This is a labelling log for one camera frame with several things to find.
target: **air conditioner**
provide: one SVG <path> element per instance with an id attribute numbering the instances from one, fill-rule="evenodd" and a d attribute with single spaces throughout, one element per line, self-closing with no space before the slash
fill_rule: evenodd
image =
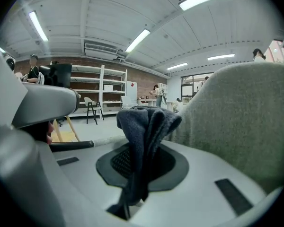
<path id="1" fill-rule="evenodd" d="M 114 60 L 117 59 L 118 50 L 98 44 L 88 44 L 85 43 L 85 55 L 94 57 L 94 58 L 100 58 L 105 60 Z"/>

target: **wooden stick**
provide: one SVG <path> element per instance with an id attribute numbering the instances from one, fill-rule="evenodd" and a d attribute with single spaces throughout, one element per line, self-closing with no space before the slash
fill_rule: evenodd
<path id="1" fill-rule="evenodd" d="M 69 124 L 70 127 L 71 127 L 71 130 L 74 132 L 77 141 L 79 142 L 79 141 L 80 141 L 80 140 L 79 140 L 79 137 L 77 136 L 77 133 L 76 133 L 76 131 L 75 131 L 75 129 L 74 129 L 72 123 L 71 123 L 70 117 L 69 117 L 69 116 L 66 116 L 66 119 L 67 119 L 68 124 Z"/>
<path id="2" fill-rule="evenodd" d="M 58 124 L 57 124 L 57 121 L 56 121 L 56 120 L 53 121 L 53 128 L 54 128 L 55 131 L 56 131 L 56 134 L 57 134 L 57 136 L 58 136 L 59 141 L 60 141 L 60 142 L 63 142 L 62 136 L 61 136 L 61 133 L 60 133 L 60 130 L 59 130 L 59 127 L 58 127 Z"/>

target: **ceiling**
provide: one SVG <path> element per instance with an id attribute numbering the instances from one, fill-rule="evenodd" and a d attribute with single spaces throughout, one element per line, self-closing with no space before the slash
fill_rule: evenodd
<path id="1" fill-rule="evenodd" d="M 32 0 L 8 17 L 0 47 L 16 60 L 31 54 L 85 56 L 85 43 L 119 50 L 123 63 L 172 76 L 201 66 L 252 60 L 276 36 L 284 21 L 269 0 L 212 0 L 187 11 L 181 0 Z M 48 42 L 43 42 L 28 13 L 35 10 Z M 129 44 L 143 29 L 151 33 L 131 52 Z M 207 57 L 234 53 L 234 58 Z M 166 68 L 187 62 L 185 67 Z"/>

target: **black monitor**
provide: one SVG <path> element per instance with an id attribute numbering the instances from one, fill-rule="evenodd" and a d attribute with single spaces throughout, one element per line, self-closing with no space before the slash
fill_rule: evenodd
<path id="1" fill-rule="evenodd" d="M 40 66 L 39 72 L 44 75 L 44 84 L 57 87 L 71 87 L 71 64 L 52 64 Z"/>

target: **window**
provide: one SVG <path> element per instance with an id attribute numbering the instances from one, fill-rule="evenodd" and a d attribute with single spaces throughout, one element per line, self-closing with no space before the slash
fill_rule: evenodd
<path id="1" fill-rule="evenodd" d="M 212 73 L 191 75 L 181 77 L 181 99 L 190 100 L 201 89 L 205 77 L 210 77 Z"/>
<path id="2" fill-rule="evenodd" d="M 269 48 L 264 53 L 266 61 L 284 64 L 284 48 L 282 48 L 281 45 L 281 41 L 273 40 L 271 42 Z"/>

